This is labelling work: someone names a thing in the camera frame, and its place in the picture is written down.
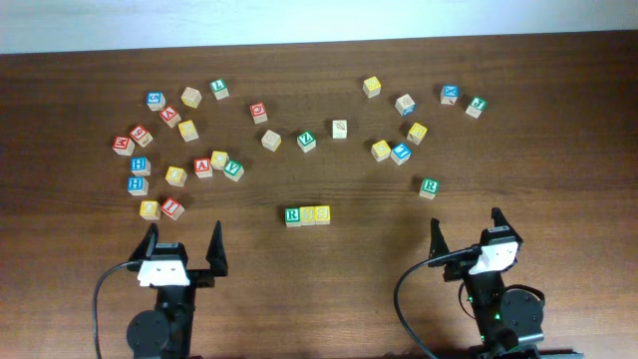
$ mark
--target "alphabet cube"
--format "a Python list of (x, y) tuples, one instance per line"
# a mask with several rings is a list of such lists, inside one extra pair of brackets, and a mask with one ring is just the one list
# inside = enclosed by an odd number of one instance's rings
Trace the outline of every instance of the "alphabet cube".
[(411, 153), (412, 152), (408, 149), (406, 144), (398, 144), (392, 149), (390, 158), (392, 158), (392, 160), (400, 166), (410, 158)]
[(160, 219), (160, 204), (156, 200), (143, 200), (140, 205), (140, 215), (144, 219)]
[(444, 85), (441, 89), (441, 104), (453, 105), (459, 99), (459, 86)]
[(241, 179), (241, 176), (243, 175), (243, 166), (238, 162), (230, 160), (228, 162), (228, 165), (226, 165), (226, 167), (223, 169), (223, 173), (229, 179), (238, 181), (239, 179)]
[(161, 205), (161, 211), (172, 220), (177, 220), (183, 213), (183, 206), (178, 201), (169, 197), (166, 202)]
[(377, 162), (381, 162), (390, 156), (390, 146), (386, 140), (380, 140), (372, 145), (372, 156)]
[(201, 93), (193, 88), (187, 87), (186, 90), (181, 94), (181, 101), (194, 109), (199, 106), (199, 102), (201, 101)]
[(317, 142), (315, 141), (315, 138), (314, 136), (312, 136), (310, 131), (306, 131), (305, 133), (297, 137), (297, 145), (299, 145), (301, 151), (307, 153), (308, 151), (317, 147)]
[(211, 82), (210, 88), (212, 89), (212, 93), (215, 95), (215, 98), (218, 100), (230, 96), (230, 94), (228, 93), (228, 88), (226, 87), (226, 83), (223, 82), (222, 79)]
[(147, 105), (151, 111), (163, 110), (166, 105), (166, 98), (161, 92), (151, 92), (147, 95)]
[(210, 160), (209, 159), (195, 160), (195, 174), (200, 179), (212, 177), (212, 167), (210, 166)]
[(183, 186), (186, 183), (186, 171), (180, 168), (169, 167), (166, 172), (166, 181), (170, 185)]
[(439, 183), (433, 179), (424, 179), (419, 195), (428, 199), (434, 199), (439, 191)]
[(366, 93), (368, 99), (381, 94), (381, 83), (376, 76), (363, 82), (363, 92)]
[(281, 136), (268, 130), (263, 138), (261, 138), (261, 144), (267, 149), (275, 152), (279, 145), (281, 145)]
[(330, 205), (315, 206), (315, 224), (330, 224)]
[(425, 126), (414, 123), (412, 125), (412, 128), (408, 132), (408, 141), (410, 141), (411, 143), (415, 145), (418, 145), (426, 136), (427, 132), (428, 132), (428, 129)]
[(223, 171), (228, 163), (228, 154), (222, 151), (213, 151), (210, 157), (210, 165), (215, 170)]
[(135, 140), (138, 145), (142, 146), (143, 148), (146, 147), (153, 140), (153, 136), (151, 136), (149, 130), (143, 128), (142, 126), (137, 126), (136, 128), (134, 128), (131, 131), (130, 135), (133, 140)]
[(487, 107), (486, 100), (479, 97), (475, 97), (470, 103), (470, 105), (468, 106), (468, 109), (466, 110), (466, 114), (472, 116), (475, 119), (478, 119), (480, 114), (485, 110), (486, 107)]
[(195, 128), (195, 124), (192, 122), (192, 120), (188, 120), (179, 124), (179, 133), (183, 137), (183, 140), (186, 142), (199, 139), (197, 129)]
[(412, 100), (410, 95), (404, 95), (397, 99), (395, 108), (399, 111), (401, 116), (405, 116), (415, 110), (415, 102)]
[(299, 219), (299, 208), (286, 208), (284, 212), (284, 219), (286, 226), (301, 226), (301, 220)]
[(301, 225), (315, 225), (314, 206), (300, 207), (299, 216), (301, 217)]
[(149, 176), (151, 174), (151, 163), (147, 158), (131, 159), (131, 172), (135, 176)]
[(133, 149), (136, 145), (129, 138), (117, 136), (113, 141), (113, 150), (122, 156), (130, 156), (133, 154)]
[(348, 122), (346, 120), (334, 120), (332, 122), (332, 138), (345, 139), (348, 137)]
[(171, 107), (168, 106), (167, 108), (163, 109), (159, 115), (161, 116), (161, 119), (170, 127), (173, 128), (175, 127), (175, 125), (177, 125), (180, 121), (181, 121), (181, 117), (179, 116), (179, 114), (177, 113), (177, 111)]
[(250, 114), (252, 114), (252, 120), (255, 122), (255, 125), (268, 121), (266, 107), (263, 106), (263, 103), (252, 105), (250, 107)]
[(145, 178), (129, 178), (129, 193), (132, 195), (149, 194), (149, 182)]

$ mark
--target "brown tabletop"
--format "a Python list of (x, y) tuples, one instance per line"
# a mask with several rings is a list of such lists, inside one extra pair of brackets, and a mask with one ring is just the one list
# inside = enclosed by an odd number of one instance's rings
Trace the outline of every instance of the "brown tabletop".
[[(636, 357), (638, 342), (638, 33), (494, 36), (313, 45), (246, 46), (0, 57), (0, 356), (93, 357), (91, 297), (98, 277), (125, 261), (149, 222), (142, 199), (182, 202), (159, 238), (204, 268), (221, 220), (230, 266), (197, 292), (191, 353), (204, 358), (379, 357), (414, 350), (394, 312), (399, 276), (427, 258), (430, 218), (451, 249), (479, 241), (499, 206), (524, 239), (504, 275), (547, 296), (541, 349), (589, 358)], [(362, 82), (377, 76), (381, 95)], [(218, 101), (208, 83), (223, 78)], [(442, 84), (461, 87), (440, 105)], [(194, 110), (186, 86), (203, 100)], [(193, 120), (199, 139), (149, 110), (148, 91)], [(410, 94), (405, 117), (395, 100)], [(473, 96), (488, 101), (476, 120)], [(248, 106), (265, 104), (254, 125)], [(331, 121), (348, 120), (348, 139)], [(371, 144), (428, 128), (398, 167), (375, 162)], [(131, 158), (115, 136), (143, 125), (155, 138), (134, 156), (153, 172), (148, 196), (127, 192)], [(266, 130), (282, 136), (273, 153)], [(317, 148), (304, 154), (296, 135)], [(245, 167), (239, 182), (215, 171), (198, 179), (196, 158), (213, 150)], [(184, 188), (169, 166), (185, 168)], [(440, 182), (434, 200), (423, 178)], [(287, 206), (327, 204), (332, 223), (286, 228)], [(457, 302), (459, 284), (426, 268), (401, 303), (434, 349), (480, 343)], [(156, 292), (123, 271), (100, 296), (105, 358), (131, 358), (130, 320)]]

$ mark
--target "wooden block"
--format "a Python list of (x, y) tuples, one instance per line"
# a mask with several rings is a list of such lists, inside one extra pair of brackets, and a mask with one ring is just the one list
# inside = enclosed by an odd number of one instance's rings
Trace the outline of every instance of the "wooden block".
[(147, 158), (132, 158), (131, 159), (131, 172), (135, 176), (150, 176), (151, 175), (151, 163)]
[(169, 167), (166, 172), (166, 181), (170, 185), (183, 186), (186, 183), (186, 171), (180, 168)]
[(143, 200), (140, 205), (140, 215), (148, 220), (160, 219), (160, 204), (156, 200)]
[(228, 88), (226, 87), (226, 83), (223, 82), (222, 79), (215, 80), (210, 83), (210, 88), (212, 89), (215, 98), (221, 100), (223, 98), (227, 98), (230, 96), (228, 93)]
[(279, 145), (281, 145), (281, 136), (268, 130), (266, 134), (261, 138), (261, 144), (267, 149), (275, 152)]
[(444, 85), (441, 89), (441, 105), (453, 105), (459, 99), (459, 86)]
[(131, 139), (122, 136), (117, 136), (116, 140), (113, 141), (113, 150), (118, 153), (118, 155), (130, 156), (133, 154), (135, 147), (136, 144), (134, 144)]
[(419, 195), (428, 199), (434, 199), (439, 191), (439, 183), (433, 179), (424, 179)]
[(314, 206), (300, 207), (299, 216), (301, 217), (301, 225), (315, 225)]
[(426, 136), (427, 132), (428, 132), (428, 129), (425, 126), (414, 123), (412, 125), (412, 128), (408, 132), (408, 141), (410, 141), (411, 143), (415, 145), (418, 145)]
[(243, 166), (233, 160), (228, 161), (228, 165), (223, 169), (223, 173), (231, 180), (238, 181), (243, 175)]
[(131, 131), (130, 135), (133, 140), (135, 140), (138, 145), (142, 146), (143, 148), (146, 147), (153, 140), (153, 136), (151, 136), (149, 130), (143, 128), (142, 126), (137, 126), (136, 128), (134, 128)]
[(315, 206), (315, 223), (330, 224), (330, 205)]
[(363, 92), (366, 93), (368, 99), (381, 94), (381, 83), (376, 76), (371, 77), (363, 82)]
[(149, 182), (145, 178), (129, 178), (129, 193), (132, 195), (149, 194)]
[(307, 153), (317, 147), (317, 141), (315, 141), (315, 138), (312, 136), (310, 131), (306, 131), (297, 137), (297, 145), (299, 145), (301, 151)]
[(345, 139), (348, 137), (348, 122), (346, 120), (332, 121), (332, 138)]
[(405, 116), (415, 110), (415, 102), (412, 100), (410, 95), (404, 95), (397, 99), (395, 108), (399, 111), (401, 116)]
[(151, 111), (161, 111), (166, 106), (166, 98), (161, 92), (150, 92), (147, 95), (147, 105)]
[(199, 90), (187, 87), (186, 90), (183, 91), (183, 94), (181, 94), (181, 101), (185, 105), (196, 109), (201, 101), (201, 93)]
[(168, 106), (167, 108), (163, 109), (159, 115), (161, 116), (161, 119), (170, 127), (173, 128), (175, 127), (175, 125), (177, 125), (180, 121), (181, 121), (181, 117), (179, 116), (179, 114), (177, 113), (177, 111), (171, 107)]
[(299, 208), (286, 208), (284, 212), (284, 218), (286, 226), (301, 226), (301, 220), (299, 219)]
[(161, 205), (161, 211), (172, 220), (177, 220), (183, 213), (183, 206), (174, 198), (169, 197), (166, 202)]
[(197, 129), (195, 128), (195, 124), (192, 122), (192, 120), (184, 121), (179, 124), (179, 133), (183, 137), (183, 140), (186, 142), (199, 139)]
[(255, 122), (255, 124), (261, 124), (262, 122), (268, 121), (268, 116), (266, 115), (266, 107), (263, 106), (263, 103), (252, 105), (250, 107), (250, 114), (252, 114), (252, 120)]
[(210, 165), (214, 170), (223, 171), (228, 163), (228, 154), (222, 151), (213, 151), (210, 157)]
[(212, 166), (209, 159), (195, 160), (195, 174), (200, 179), (212, 177)]
[(478, 119), (480, 114), (482, 114), (482, 112), (485, 111), (486, 107), (487, 107), (486, 100), (479, 97), (475, 97), (470, 103), (470, 105), (468, 106), (468, 109), (466, 110), (466, 114), (472, 116), (475, 119)]
[(381, 162), (390, 156), (390, 146), (386, 140), (380, 140), (372, 145), (372, 156), (377, 162)]
[(410, 158), (410, 154), (412, 152), (406, 146), (406, 144), (398, 144), (396, 147), (392, 149), (392, 153), (390, 154), (390, 158), (397, 164), (402, 165), (405, 161)]

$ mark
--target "cable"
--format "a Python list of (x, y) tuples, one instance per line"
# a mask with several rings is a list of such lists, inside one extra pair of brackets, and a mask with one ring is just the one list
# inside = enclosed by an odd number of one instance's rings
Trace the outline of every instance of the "cable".
[(461, 300), (461, 294), (463, 294), (463, 288), (465, 287), (466, 287), (466, 284), (464, 282), (462, 282), (461, 285), (459, 286), (459, 304), (461, 305), (461, 309), (468, 315), (468, 317), (470, 317), (471, 319), (477, 320), (466, 311), (466, 307), (463, 305), (463, 301)]
[(140, 264), (141, 260), (132, 260), (126, 263), (118, 264), (113, 268), (107, 270), (100, 279), (98, 280), (98, 284), (96, 284), (96, 290), (93, 292), (93, 341), (96, 345), (96, 355), (98, 359), (102, 359), (102, 353), (100, 352), (100, 337), (98, 336), (98, 293), (100, 292), (100, 287), (102, 286), (102, 282), (107, 279), (107, 277), (114, 272), (126, 268), (129, 265)]
[(394, 294), (395, 311), (397, 312), (397, 316), (399, 317), (399, 321), (401, 322), (403, 327), (406, 329), (406, 331), (408, 332), (410, 337), (417, 343), (417, 345), (419, 345), (421, 350), (423, 350), (423, 352), (426, 353), (426, 355), (430, 357), (430, 359), (438, 359), (438, 358), (437, 358), (436, 355), (434, 355), (430, 351), (430, 349), (428, 349), (426, 344), (424, 344), (424, 342), (421, 341), (421, 339), (412, 330), (412, 327), (410, 327), (410, 324), (408, 324), (408, 321), (406, 320), (406, 318), (401, 313), (401, 307), (399, 306), (399, 289), (401, 289), (401, 284), (403, 284), (403, 282), (406, 280), (406, 278), (408, 278), (408, 276), (410, 274), (412, 274), (412, 272), (414, 272), (415, 270), (421, 268), (422, 266), (425, 266), (425, 265), (428, 265), (428, 264), (432, 264), (432, 263), (435, 263), (435, 262), (438, 262), (438, 261), (443, 261), (443, 260), (446, 260), (446, 259), (448, 259), (450, 257), (457, 256), (457, 255), (460, 255), (460, 254), (463, 254), (463, 253), (467, 253), (467, 252), (470, 252), (472, 250), (473, 249), (471, 247), (470, 248), (466, 248), (466, 249), (461, 249), (461, 250), (454, 251), (452, 253), (444, 254), (444, 255), (436, 257), (436, 258), (424, 260), (421, 263), (417, 263), (417, 264), (413, 265), (410, 269), (408, 269), (405, 273), (403, 273), (401, 278), (399, 278), (399, 281), (397, 282), (397, 285), (395, 286), (395, 294)]

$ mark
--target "light blue backdrop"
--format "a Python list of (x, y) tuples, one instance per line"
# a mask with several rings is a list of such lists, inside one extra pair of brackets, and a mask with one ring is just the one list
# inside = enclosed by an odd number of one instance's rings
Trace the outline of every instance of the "light blue backdrop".
[(638, 29), (638, 0), (0, 0), (0, 53)]

